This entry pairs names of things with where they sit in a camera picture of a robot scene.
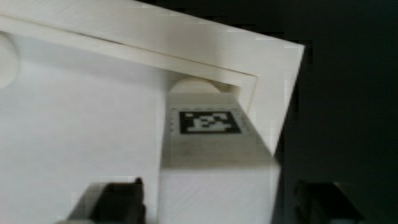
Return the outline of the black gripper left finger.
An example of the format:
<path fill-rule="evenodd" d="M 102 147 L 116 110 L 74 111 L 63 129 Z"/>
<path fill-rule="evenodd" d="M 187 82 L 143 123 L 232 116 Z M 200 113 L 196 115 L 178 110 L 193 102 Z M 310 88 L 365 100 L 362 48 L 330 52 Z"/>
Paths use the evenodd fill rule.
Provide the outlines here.
<path fill-rule="evenodd" d="M 147 224 L 141 178 L 88 187 L 65 224 Z"/>

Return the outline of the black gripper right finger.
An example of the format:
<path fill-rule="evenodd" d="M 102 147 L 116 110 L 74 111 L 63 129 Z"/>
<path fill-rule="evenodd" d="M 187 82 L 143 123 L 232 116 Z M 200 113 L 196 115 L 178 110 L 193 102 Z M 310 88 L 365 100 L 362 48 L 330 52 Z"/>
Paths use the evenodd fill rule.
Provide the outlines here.
<path fill-rule="evenodd" d="M 335 183 L 301 180 L 294 194 L 299 224 L 363 224 L 365 216 Z"/>

